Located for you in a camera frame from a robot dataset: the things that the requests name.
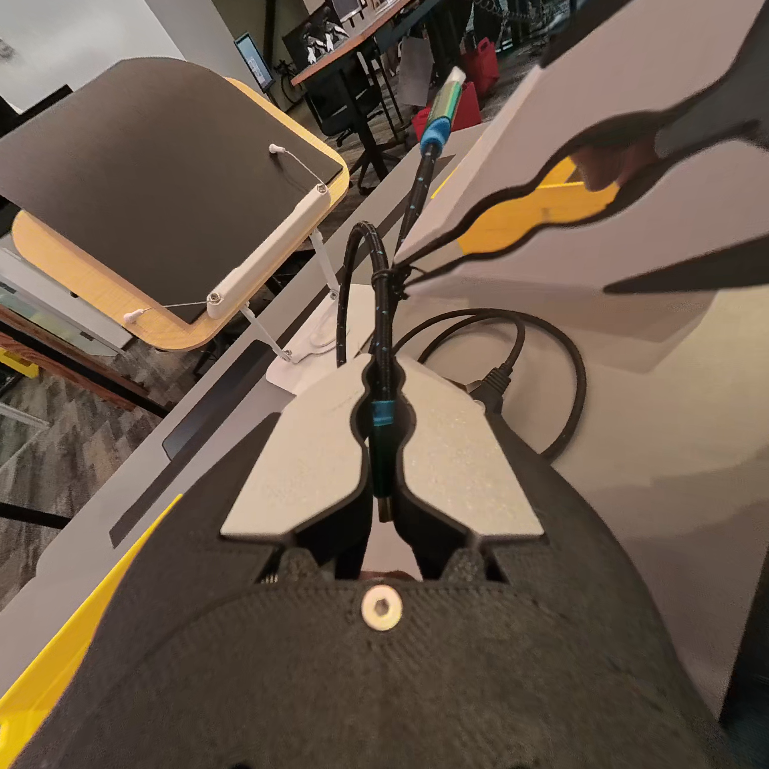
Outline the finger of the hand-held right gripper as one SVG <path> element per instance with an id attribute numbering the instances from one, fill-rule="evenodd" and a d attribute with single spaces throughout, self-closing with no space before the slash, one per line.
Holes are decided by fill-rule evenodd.
<path id="1" fill-rule="evenodd" d="M 767 36 L 584 36 L 536 66 L 399 248 L 415 264 L 582 149 L 650 140 L 662 168 L 729 140 L 767 154 Z"/>
<path id="2" fill-rule="evenodd" d="M 663 360 L 695 334 L 717 294 L 767 294 L 767 154 L 729 140 L 642 171 L 558 221 L 519 224 L 495 249 L 448 245 L 415 261 L 408 313 L 500 308 L 569 333 L 587 360 Z"/>

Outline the yellow plastic bin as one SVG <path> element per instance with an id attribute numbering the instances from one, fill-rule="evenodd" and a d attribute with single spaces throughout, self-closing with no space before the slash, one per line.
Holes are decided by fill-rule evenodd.
<path id="1" fill-rule="evenodd" d="M 99 623 L 132 562 L 164 518 L 184 497 L 178 494 L 108 572 L 1 701 L 2 753 L 23 746 L 51 713 L 78 671 Z"/>
<path id="2" fill-rule="evenodd" d="M 484 212 L 468 230 L 457 236 L 462 255 L 489 253 L 512 245 L 540 225 L 570 225 L 601 213 L 616 198 L 612 183 L 589 191 L 571 159 L 559 161 L 530 194 L 503 201 Z"/>

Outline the wooden board stand white base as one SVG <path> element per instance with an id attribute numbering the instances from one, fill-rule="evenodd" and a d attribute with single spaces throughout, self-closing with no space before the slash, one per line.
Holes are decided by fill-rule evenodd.
<path id="1" fill-rule="evenodd" d="M 293 395 L 362 351 L 374 292 L 346 289 L 319 227 L 349 189 L 328 144 L 243 83 L 173 58 L 115 64 L 2 139 L 21 258 L 153 348 L 202 348 L 236 314 Z M 328 288 L 289 342 L 248 304 L 309 239 Z"/>

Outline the grey hanging board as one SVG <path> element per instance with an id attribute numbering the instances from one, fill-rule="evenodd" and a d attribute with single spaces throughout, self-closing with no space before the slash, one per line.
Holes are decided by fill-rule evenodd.
<path id="1" fill-rule="evenodd" d="M 434 58 L 427 38 L 405 37 L 401 41 L 399 102 L 416 108 L 428 103 Z"/>

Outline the black twist tie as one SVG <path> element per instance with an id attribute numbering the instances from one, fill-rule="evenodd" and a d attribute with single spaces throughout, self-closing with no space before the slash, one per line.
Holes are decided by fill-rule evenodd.
<path id="1" fill-rule="evenodd" d="M 407 281 L 415 272 L 421 272 L 413 266 L 380 268 L 374 270 L 370 284 L 374 292 L 387 293 L 396 299 L 405 300 L 409 297 L 407 290 Z"/>

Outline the blue-flecked HDMI cable green plugs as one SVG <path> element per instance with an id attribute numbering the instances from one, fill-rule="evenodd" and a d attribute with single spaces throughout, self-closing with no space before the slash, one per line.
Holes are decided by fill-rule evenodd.
<path id="1" fill-rule="evenodd" d="M 432 102 L 419 144 L 421 159 L 405 201 L 405 211 L 396 250 L 399 250 L 408 237 L 410 230 L 424 209 L 429 187 L 434 178 L 437 159 L 442 154 L 454 124 L 465 79 L 465 72 L 457 66 L 453 67 Z M 338 367 L 347 361 L 347 348 L 343 336 L 347 330 L 351 275 L 361 243 L 364 243 L 368 249 L 373 272 L 380 268 L 395 268 L 388 262 L 385 246 L 376 227 L 366 221 L 354 225 L 345 247 L 343 281 L 338 291 L 335 344 L 336 365 Z M 374 302 L 374 331 L 368 350 L 374 363 L 368 451 L 372 490 L 377 501 L 379 521 L 390 522 L 392 520 L 391 497 L 395 478 L 396 452 L 396 374 L 392 322 L 399 300 L 384 292 L 374 292 Z"/>

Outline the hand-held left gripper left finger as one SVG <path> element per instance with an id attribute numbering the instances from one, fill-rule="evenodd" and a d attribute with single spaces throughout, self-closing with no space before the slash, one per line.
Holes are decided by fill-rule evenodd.
<path id="1" fill-rule="evenodd" d="M 365 546 L 374 511 L 373 363 L 360 354 L 283 409 L 221 526 L 223 538 L 303 548 L 319 565 Z"/>

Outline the brown top black frame desk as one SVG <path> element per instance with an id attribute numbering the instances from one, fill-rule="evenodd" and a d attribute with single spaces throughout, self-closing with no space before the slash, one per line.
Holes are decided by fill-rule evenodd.
<path id="1" fill-rule="evenodd" d="M 159 418 L 169 408 L 111 366 L 131 336 L 33 267 L 2 236 L 2 348 L 125 411 Z"/>

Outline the small standing display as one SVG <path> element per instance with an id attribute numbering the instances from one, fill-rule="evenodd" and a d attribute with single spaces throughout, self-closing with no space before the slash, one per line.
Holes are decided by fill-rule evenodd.
<path id="1" fill-rule="evenodd" d="M 259 51 L 252 36 L 248 33 L 244 33 L 237 37 L 234 43 L 239 54 L 258 83 L 259 88 L 269 95 L 270 90 L 274 85 L 274 74 L 272 73 L 270 65 L 265 61 L 262 53 Z"/>

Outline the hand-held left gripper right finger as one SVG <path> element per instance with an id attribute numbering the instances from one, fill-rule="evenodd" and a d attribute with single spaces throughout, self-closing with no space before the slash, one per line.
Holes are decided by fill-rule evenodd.
<path id="1" fill-rule="evenodd" d="M 544 526 L 484 407 L 416 360 L 397 364 L 392 519 L 423 579 L 439 579 L 460 550 L 485 564 L 494 548 L 542 540 Z"/>

